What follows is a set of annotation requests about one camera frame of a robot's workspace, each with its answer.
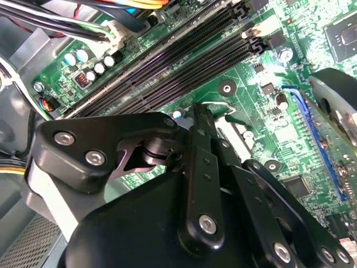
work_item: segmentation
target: silver screw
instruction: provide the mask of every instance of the silver screw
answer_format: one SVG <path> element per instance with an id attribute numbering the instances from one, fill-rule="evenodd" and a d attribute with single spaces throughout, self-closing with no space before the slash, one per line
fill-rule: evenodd
<path id="1" fill-rule="evenodd" d="M 225 85 L 225 86 L 223 87 L 223 91 L 226 92 L 226 93 L 228 93 L 228 92 L 231 91 L 231 87 L 230 87 L 229 85 Z"/>
<path id="2" fill-rule="evenodd" d="M 342 251 L 337 250 L 336 252 L 337 252 L 337 255 L 339 256 L 339 258 L 340 258 L 344 263 L 346 263 L 346 264 L 349 264 L 349 263 L 350 263 L 349 259 L 347 258 L 347 256 L 346 256 Z"/>
<path id="3" fill-rule="evenodd" d="M 229 143 L 226 141 L 222 141 L 222 145 L 226 148 L 229 148 Z"/>
<path id="4" fill-rule="evenodd" d="M 64 146 L 72 145 L 75 142 L 74 136 L 68 132 L 58 132 L 54 138 L 55 142 Z"/>
<path id="5" fill-rule="evenodd" d="M 254 138 L 254 133 L 252 132 L 252 131 L 245 131 L 244 133 L 243 133 L 243 138 L 245 139 L 245 140 L 252 140 L 253 138 Z"/>
<path id="6" fill-rule="evenodd" d="M 274 244 L 275 253 L 281 258 L 283 262 L 288 264 L 291 261 L 291 256 L 289 251 L 280 243 Z"/>
<path id="7" fill-rule="evenodd" d="M 259 164 L 257 164 L 257 163 L 253 163 L 253 167 L 254 167 L 255 169 L 260 169 L 260 166 L 259 166 Z"/>
<path id="8" fill-rule="evenodd" d="M 173 120 L 171 120 L 171 119 L 168 119 L 168 118 L 165 118 L 165 119 L 163 120 L 163 122 L 164 122 L 165 124 L 167 124 L 169 127 L 173 127 L 173 126 L 175 125 L 175 122 L 174 122 Z"/>
<path id="9" fill-rule="evenodd" d="M 45 86 L 41 82 L 35 82 L 32 88 L 38 93 L 45 90 Z"/>
<path id="10" fill-rule="evenodd" d="M 100 166 L 105 163 L 105 156 L 98 151 L 89 151 L 85 154 L 85 159 L 93 166 Z"/>
<path id="11" fill-rule="evenodd" d="M 199 129 L 197 130 L 197 132 L 198 132 L 199 134 L 201 134 L 202 136 L 205 136 L 205 135 L 206 135 L 206 132 L 205 132 L 202 128 L 199 128 Z"/>
<path id="12" fill-rule="evenodd" d="M 213 235 L 217 231 L 217 225 L 214 220 L 205 214 L 199 218 L 200 227 L 209 235 Z"/>
<path id="13" fill-rule="evenodd" d="M 324 247 L 322 248 L 322 253 L 325 255 L 326 259 L 328 259 L 328 261 L 335 262 L 333 255 Z"/>

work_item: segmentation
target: blue slot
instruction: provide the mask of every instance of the blue slot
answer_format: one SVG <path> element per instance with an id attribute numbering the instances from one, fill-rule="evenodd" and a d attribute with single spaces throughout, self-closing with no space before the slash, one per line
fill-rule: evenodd
<path id="1" fill-rule="evenodd" d="M 320 145 L 319 132 L 317 131 L 317 129 L 312 121 L 310 111 L 308 110 L 308 107 L 305 103 L 303 95 L 297 90 L 296 86 L 291 86 L 291 85 L 282 86 L 282 89 L 288 91 L 292 95 L 292 98 L 296 101 L 296 103 L 299 107 L 299 110 L 301 111 L 301 113 L 307 123 L 307 127 L 310 130 L 313 141 L 315 142 L 315 144 L 319 150 L 319 153 L 321 155 L 321 158 L 327 168 L 327 172 L 329 173 L 329 176 L 331 177 L 332 182 L 335 184 L 335 186 L 337 188 L 337 192 L 339 193 L 340 199 L 341 199 L 341 201 L 346 201 L 348 198 L 341 187 L 339 177 L 336 175 L 334 166 L 329 158 L 329 155 L 327 154 L 326 150 L 324 148 L 322 148 Z"/>

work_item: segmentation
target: mounting hole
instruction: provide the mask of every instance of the mounting hole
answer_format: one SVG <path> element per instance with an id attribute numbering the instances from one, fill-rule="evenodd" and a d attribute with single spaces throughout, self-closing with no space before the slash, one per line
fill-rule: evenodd
<path id="1" fill-rule="evenodd" d="M 237 92 L 237 85 L 233 80 L 223 80 L 218 85 L 218 93 L 223 97 L 232 97 Z"/>
<path id="2" fill-rule="evenodd" d="M 275 159 L 265 162 L 264 167 L 270 172 L 277 172 L 281 168 L 281 163 Z"/>
<path id="3" fill-rule="evenodd" d="M 230 87 L 230 85 L 225 85 L 223 87 L 223 91 L 226 92 L 226 93 L 230 92 L 231 90 L 232 90 L 232 88 Z"/>

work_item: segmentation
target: integrated circuit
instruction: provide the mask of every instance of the integrated circuit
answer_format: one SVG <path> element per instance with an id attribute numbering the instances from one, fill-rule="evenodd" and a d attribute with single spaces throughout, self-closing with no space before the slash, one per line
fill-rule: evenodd
<path id="1" fill-rule="evenodd" d="M 341 62 L 357 54 L 357 11 L 325 27 L 332 55 Z"/>
<path id="2" fill-rule="evenodd" d="M 294 176 L 283 181 L 285 188 L 295 197 L 304 197 L 310 194 L 310 191 L 301 176 Z"/>
<path id="3" fill-rule="evenodd" d="M 275 92 L 275 87 L 272 83 L 262 86 L 262 91 L 265 95 L 270 95 Z"/>
<path id="4" fill-rule="evenodd" d="M 256 63 L 253 65 L 253 68 L 255 70 L 255 73 L 260 73 L 261 71 L 264 71 L 264 66 L 261 63 Z"/>

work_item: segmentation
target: capacitor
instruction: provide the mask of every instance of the capacitor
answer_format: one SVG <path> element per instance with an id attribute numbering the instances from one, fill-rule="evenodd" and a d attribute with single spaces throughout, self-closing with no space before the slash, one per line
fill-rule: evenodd
<path id="1" fill-rule="evenodd" d="M 77 60 L 75 57 L 75 54 L 72 53 L 67 53 L 64 57 L 63 57 L 63 61 L 65 62 L 65 64 L 69 65 L 69 66 L 74 66 L 77 64 Z"/>
<path id="2" fill-rule="evenodd" d="M 108 68 L 111 68 L 115 65 L 115 59 L 112 56 L 105 56 L 103 62 L 104 65 Z"/>
<path id="3" fill-rule="evenodd" d="M 282 63 L 288 63 L 294 57 L 294 52 L 291 48 L 282 49 L 279 52 L 278 57 Z"/>
<path id="4" fill-rule="evenodd" d="M 88 49 L 80 49 L 76 52 L 76 57 L 81 63 L 86 63 L 89 60 L 89 53 Z"/>
<path id="5" fill-rule="evenodd" d="M 182 108 L 178 108 L 176 111 L 172 113 L 173 119 L 179 119 L 185 114 L 185 110 Z"/>
<path id="6" fill-rule="evenodd" d="M 87 77 L 88 81 L 94 82 L 97 79 L 97 75 L 93 71 L 87 71 L 85 73 L 85 77 Z"/>
<path id="7" fill-rule="evenodd" d="M 94 71 L 97 73 L 97 74 L 104 74 L 105 72 L 105 66 L 103 63 L 96 63 L 94 65 Z"/>
<path id="8" fill-rule="evenodd" d="M 285 94 L 280 93 L 275 97 L 275 101 L 277 103 L 278 108 L 281 111 L 285 111 L 289 107 L 288 100 L 285 96 Z"/>
<path id="9" fill-rule="evenodd" d="M 182 116 L 182 114 L 181 114 L 180 111 L 174 111 L 174 112 L 172 113 L 172 117 L 173 117 L 174 119 L 179 119 L 179 118 L 181 118 L 181 116 Z"/>

